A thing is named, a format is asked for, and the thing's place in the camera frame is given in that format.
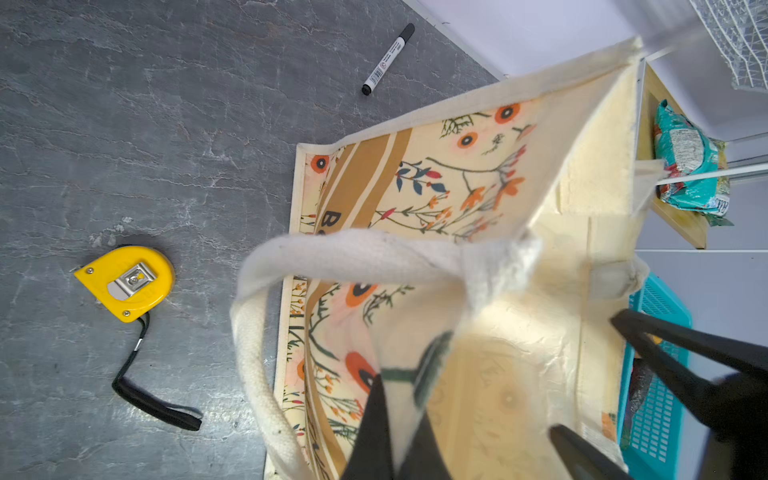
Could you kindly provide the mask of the yellow tape measure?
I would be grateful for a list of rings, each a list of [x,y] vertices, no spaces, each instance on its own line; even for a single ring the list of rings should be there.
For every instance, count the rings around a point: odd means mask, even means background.
[[[141,327],[135,346],[112,381],[113,391],[161,422],[186,431],[199,431],[202,412],[161,400],[128,378],[128,371],[145,343],[151,311],[166,299],[174,286],[175,271],[170,260],[150,247],[124,245],[75,269],[74,277],[118,320],[136,322]]]

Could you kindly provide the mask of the black white marker pen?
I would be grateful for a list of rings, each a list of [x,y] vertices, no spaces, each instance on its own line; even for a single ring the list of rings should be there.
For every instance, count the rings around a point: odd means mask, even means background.
[[[361,87],[361,92],[364,96],[369,96],[380,83],[383,76],[386,74],[394,60],[402,52],[407,42],[415,32],[415,26],[413,23],[409,23],[397,36],[389,49],[386,51],[381,60],[377,63],[374,70],[367,77]]]

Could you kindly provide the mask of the teal plastic basket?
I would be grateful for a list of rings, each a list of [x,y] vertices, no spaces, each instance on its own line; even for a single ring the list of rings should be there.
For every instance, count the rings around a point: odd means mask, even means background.
[[[629,298],[629,308],[690,328],[692,316],[678,296],[655,274]],[[631,345],[625,348],[617,435],[629,474],[635,479],[675,479],[683,406]]]

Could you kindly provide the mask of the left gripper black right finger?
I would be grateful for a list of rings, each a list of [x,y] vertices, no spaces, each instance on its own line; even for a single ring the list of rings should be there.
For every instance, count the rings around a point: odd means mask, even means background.
[[[398,472],[403,480],[451,480],[429,417],[424,414]]]

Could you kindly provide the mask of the teal snack bag lower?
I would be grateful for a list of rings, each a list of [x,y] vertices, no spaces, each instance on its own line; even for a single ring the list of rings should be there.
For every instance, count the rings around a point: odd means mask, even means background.
[[[654,153],[664,161],[672,178],[712,173],[727,168],[724,144],[708,137],[666,100],[654,119]],[[657,188],[660,200],[678,210],[703,215],[713,227],[730,226],[730,180],[726,176],[664,184]]]

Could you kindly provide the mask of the cream floral tote bag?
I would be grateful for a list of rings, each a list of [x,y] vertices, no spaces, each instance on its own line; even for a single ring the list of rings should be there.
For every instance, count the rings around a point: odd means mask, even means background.
[[[564,479],[561,424],[618,466],[637,158],[631,39],[296,150],[287,235],[230,310],[268,479],[342,479],[377,375],[395,478],[427,414],[452,479]]]

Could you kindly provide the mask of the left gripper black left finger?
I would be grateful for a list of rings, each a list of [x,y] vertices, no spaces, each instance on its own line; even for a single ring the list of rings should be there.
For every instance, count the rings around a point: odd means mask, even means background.
[[[395,478],[385,390],[380,375],[373,380],[356,443],[341,478],[343,480],[392,480]]]

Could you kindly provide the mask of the white two-tier wooden shelf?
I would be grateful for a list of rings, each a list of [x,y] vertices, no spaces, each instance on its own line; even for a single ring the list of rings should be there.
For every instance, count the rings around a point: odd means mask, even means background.
[[[648,63],[641,67],[638,86],[640,104],[638,107],[637,158],[644,161],[646,165],[649,165],[655,154],[654,119],[659,104],[666,100],[677,113],[685,115],[690,121],[691,119],[686,115],[674,99],[672,93]],[[724,144],[726,158],[727,144],[725,142],[722,143]],[[722,176],[729,178],[730,187],[737,180],[765,180],[767,178],[767,162],[765,160],[758,160],[751,165],[742,166],[730,165],[727,161],[727,168],[724,170],[677,178],[672,178],[668,175],[663,160],[656,159],[656,162],[662,167],[662,173],[661,179],[652,188],[651,208],[689,245],[697,250],[705,250],[708,247],[708,234],[713,226],[709,225],[705,217],[699,213],[681,211],[662,202],[657,195],[657,188],[664,184]]]

